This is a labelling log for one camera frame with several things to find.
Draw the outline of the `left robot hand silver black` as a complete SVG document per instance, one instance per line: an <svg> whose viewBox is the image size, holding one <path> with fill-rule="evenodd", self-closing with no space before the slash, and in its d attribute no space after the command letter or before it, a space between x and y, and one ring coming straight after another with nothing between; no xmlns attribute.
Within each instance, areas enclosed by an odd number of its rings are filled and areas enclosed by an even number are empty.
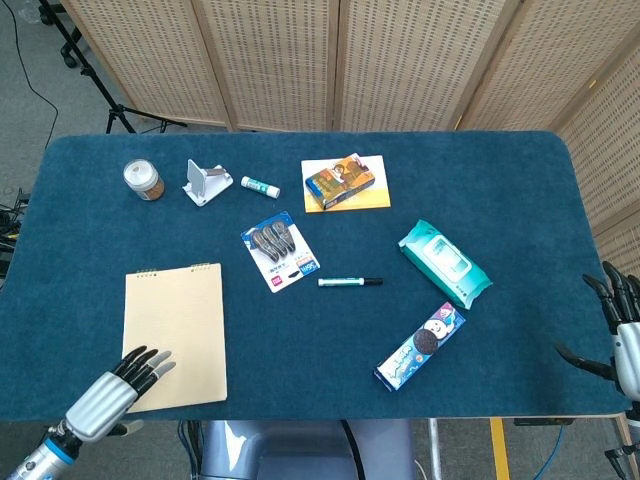
<svg viewBox="0 0 640 480"><path fill-rule="evenodd" d="M127 353L69 408L62 425L83 443L106 437L128 410L176 365L170 350L146 345Z"/></svg>

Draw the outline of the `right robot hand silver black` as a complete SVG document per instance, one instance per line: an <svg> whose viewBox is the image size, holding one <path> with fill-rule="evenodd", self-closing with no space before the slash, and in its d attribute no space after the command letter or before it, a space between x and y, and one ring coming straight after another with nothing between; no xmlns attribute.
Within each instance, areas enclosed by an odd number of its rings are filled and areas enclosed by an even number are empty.
<svg viewBox="0 0 640 480"><path fill-rule="evenodd" d="M595 292L611 335L613 357L608 364L576 355L561 343L556 352L570 365L615 383L630 401L639 402L639 278L624 275L612 263L602 262L609 278L606 284L583 274L584 282Z"/></svg>

